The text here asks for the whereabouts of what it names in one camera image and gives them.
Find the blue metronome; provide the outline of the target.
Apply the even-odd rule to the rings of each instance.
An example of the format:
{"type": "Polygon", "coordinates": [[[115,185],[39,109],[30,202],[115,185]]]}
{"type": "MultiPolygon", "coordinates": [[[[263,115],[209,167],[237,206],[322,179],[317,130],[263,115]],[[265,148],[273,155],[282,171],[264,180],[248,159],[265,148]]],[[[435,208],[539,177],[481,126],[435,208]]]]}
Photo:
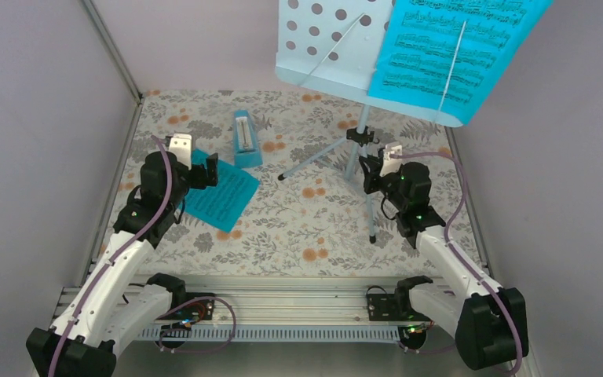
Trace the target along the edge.
{"type": "Polygon", "coordinates": [[[234,112],[233,150],[234,165],[238,168],[255,168],[263,164],[254,122],[247,110],[234,112]]]}

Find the blue sheet music paper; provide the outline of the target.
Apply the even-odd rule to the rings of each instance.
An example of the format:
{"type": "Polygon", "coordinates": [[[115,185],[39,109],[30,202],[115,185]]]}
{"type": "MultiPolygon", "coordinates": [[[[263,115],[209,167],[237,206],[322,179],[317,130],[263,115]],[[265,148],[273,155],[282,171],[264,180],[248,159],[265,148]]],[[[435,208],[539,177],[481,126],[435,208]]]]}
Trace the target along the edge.
{"type": "Polygon", "coordinates": [[[468,124],[550,1],[397,1],[368,96],[468,124]]]}
{"type": "Polygon", "coordinates": [[[254,198],[260,181],[221,159],[217,162],[217,177],[217,186],[188,192],[185,213],[222,232],[231,232],[254,198]]]}

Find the light blue music stand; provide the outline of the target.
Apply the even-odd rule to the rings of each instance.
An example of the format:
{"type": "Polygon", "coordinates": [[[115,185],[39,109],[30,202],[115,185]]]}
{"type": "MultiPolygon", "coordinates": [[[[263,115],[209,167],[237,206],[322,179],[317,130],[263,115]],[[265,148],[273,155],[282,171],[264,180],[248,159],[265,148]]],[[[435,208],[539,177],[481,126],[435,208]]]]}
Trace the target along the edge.
{"type": "Polygon", "coordinates": [[[429,111],[367,94],[395,2],[281,1],[276,76],[295,86],[431,122],[426,119],[429,111]]]}

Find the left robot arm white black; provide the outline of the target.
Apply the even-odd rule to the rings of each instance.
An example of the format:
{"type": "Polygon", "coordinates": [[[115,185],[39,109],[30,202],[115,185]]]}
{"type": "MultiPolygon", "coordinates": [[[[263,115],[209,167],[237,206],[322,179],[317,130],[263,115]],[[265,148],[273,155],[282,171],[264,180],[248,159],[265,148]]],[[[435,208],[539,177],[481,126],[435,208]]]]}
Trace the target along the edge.
{"type": "Polygon", "coordinates": [[[110,376],[118,358],[151,322],[179,317],[187,307],[182,280],[156,274],[122,309],[135,272],[180,222],[192,189],[218,182],[218,156],[193,164],[188,152],[153,152],[140,169],[141,183],[129,194],[114,232],[80,292],[47,330],[34,328],[26,341],[40,376],[110,376]]]}

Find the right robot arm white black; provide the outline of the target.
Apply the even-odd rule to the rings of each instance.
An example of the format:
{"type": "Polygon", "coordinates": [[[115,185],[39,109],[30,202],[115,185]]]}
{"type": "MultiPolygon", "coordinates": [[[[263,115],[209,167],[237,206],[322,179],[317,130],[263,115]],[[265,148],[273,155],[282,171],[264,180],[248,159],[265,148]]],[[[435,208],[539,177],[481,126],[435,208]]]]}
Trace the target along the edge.
{"type": "Polygon", "coordinates": [[[380,192],[396,209],[393,220],[399,234],[429,259],[447,291],[431,278],[416,276],[397,285],[396,314],[412,320],[418,314],[431,319],[455,341],[465,365],[472,370],[501,368],[515,376],[529,352],[526,303],[515,287],[503,287],[470,259],[449,235],[445,221],[432,207],[429,168],[366,156],[359,159],[366,193],[380,192]]]}

